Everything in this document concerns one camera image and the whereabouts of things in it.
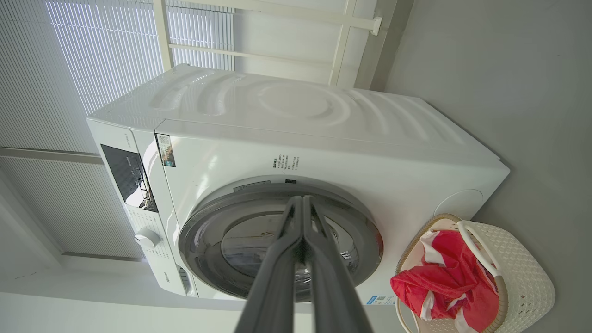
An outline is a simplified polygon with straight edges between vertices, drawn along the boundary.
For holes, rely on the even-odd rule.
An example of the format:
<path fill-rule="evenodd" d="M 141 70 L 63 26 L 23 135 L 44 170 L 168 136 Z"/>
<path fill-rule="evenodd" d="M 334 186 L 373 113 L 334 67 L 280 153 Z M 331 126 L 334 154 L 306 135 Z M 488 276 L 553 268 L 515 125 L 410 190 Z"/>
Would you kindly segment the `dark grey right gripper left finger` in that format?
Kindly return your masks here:
<path fill-rule="evenodd" d="M 275 240 L 250 289 L 236 333 L 292 333 L 294 331 L 295 267 L 302 258 L 300 244 L 304 198 L 288 200 Z"/>

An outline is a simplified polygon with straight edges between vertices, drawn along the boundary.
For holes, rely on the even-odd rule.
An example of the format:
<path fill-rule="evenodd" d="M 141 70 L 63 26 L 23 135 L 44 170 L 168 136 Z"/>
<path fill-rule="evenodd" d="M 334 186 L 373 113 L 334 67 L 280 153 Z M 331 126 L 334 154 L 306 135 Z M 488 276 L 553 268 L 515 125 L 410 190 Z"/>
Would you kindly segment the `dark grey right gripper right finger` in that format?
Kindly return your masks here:
<path fill-rule="evenodd" d="M 371 333 L 353 280 L 312 196 L 303 198 L 303 242 L 303 258 L 312 278 L 315 333 Z"/>

